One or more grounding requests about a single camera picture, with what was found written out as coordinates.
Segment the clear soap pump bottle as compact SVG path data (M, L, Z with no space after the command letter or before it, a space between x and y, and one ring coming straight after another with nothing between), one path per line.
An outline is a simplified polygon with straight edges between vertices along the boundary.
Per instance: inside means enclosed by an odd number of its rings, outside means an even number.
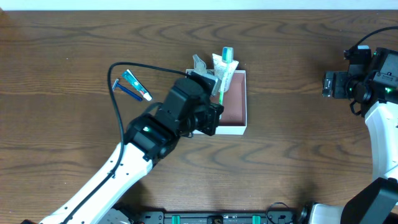
M193 71L199 75L207 73L206 63L197 55L193 55L194 69Z

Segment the white lotion tube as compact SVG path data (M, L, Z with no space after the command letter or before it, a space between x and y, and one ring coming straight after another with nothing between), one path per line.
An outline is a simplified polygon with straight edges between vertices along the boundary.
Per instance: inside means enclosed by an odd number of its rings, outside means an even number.
M223 55L212 54L214 74L221 80L219 92L223 90L227 92L239 62L234 59L234 53L226 53Z

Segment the green toothbrush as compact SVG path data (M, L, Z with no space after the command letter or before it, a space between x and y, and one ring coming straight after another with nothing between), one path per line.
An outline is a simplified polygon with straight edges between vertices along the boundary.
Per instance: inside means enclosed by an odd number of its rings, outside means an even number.
M223 47L221 58L225 66L220 86L219 103L221 105L223 105L224 93L226 92L228 86L228 79L229 79L230 67L233 62L233 55L234 55L234 49L232 47Z

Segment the small toothpaste tube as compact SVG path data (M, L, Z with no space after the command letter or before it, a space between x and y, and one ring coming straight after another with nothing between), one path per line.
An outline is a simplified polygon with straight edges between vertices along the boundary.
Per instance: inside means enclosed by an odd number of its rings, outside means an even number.
M132 85L147 101L152 100L152 95L148 92L148 90L144 87L144 85L136 78L136 76L127 69L123 74L122 77Z

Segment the blue disposable razor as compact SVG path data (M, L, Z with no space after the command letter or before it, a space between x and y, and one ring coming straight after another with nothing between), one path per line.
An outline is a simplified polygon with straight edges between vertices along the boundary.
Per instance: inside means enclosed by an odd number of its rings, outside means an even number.
M137 101L142 101L142 97L138 96L137 94L135 94L134 92L132 92L131 90L129 90L128 88L126 88L125 86L122 86L119 83L119 79L115 79L113 85L112 85L112 90L114 91L115 89L119 88L121 91L125 92L126 94L128 94L129 96L133 97L135 100Z

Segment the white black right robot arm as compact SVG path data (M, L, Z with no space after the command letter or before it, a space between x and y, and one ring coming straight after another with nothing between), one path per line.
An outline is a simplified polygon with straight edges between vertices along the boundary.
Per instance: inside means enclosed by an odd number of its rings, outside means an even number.
M397 52L360 45L344 52L345 72L327 71L322 95L350 100L371 139L373 181L345 206L307 205L302 223L397 223Z

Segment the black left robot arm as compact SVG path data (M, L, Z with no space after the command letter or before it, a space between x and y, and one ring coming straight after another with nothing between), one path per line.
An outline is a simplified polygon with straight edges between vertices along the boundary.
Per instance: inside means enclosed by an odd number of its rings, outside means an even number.
M98 223L138 180L194 130L215 134L224 108L211 102L219 80L179 78L164 102L132 120L103 167L42 223Z

